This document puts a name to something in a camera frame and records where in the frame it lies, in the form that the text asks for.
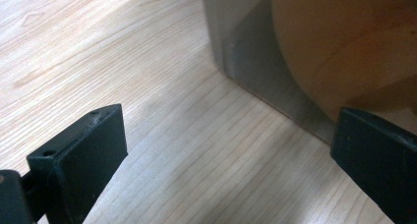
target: wooden table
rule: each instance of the wooden table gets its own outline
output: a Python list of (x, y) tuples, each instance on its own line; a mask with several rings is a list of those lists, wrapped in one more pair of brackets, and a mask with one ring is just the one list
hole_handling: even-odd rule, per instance
[(122, 103), (86, 223), (390, 223), (329, 147), (213, 64), (202, 0), (0, 0), (0, 167)]

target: light wood tabletop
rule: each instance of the light wood tabletop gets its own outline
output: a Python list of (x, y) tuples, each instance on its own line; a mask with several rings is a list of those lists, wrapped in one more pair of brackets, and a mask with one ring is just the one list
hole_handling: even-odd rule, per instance
[(0, 17), (1, 169), (123, 106), (129, 156), (85, 223), (391, 223), (215, 67), (202, 0), (0, 0)]

